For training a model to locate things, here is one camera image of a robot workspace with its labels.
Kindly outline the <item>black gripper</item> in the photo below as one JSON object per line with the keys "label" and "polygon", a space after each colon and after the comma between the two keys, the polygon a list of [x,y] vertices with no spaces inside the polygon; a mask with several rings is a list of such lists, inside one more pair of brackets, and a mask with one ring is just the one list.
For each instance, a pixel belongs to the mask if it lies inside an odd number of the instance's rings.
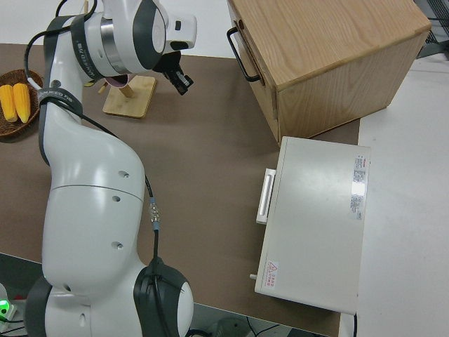
{"label": "black gripper", "polygon": [[154,71],[162,73],[177,89],[178,93],[184,95],[194,81],[188,75],[182,73],[181,56],[180,51],[163,54],[155,65]]}

